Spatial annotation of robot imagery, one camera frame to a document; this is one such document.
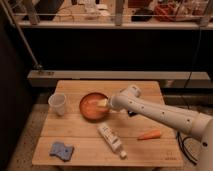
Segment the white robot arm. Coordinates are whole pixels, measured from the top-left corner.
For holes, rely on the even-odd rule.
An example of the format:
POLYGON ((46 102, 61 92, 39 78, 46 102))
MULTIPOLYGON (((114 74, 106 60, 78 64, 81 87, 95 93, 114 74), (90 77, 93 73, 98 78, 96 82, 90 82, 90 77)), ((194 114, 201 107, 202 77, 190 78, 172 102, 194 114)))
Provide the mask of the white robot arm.
POLYGON ((201 143, 196 171, 213 171, 213 116, 143 100, 140 95, 140 88, 130 85, 98 101, 97 106, 116 111, 126 109, 190 135, 201 143))

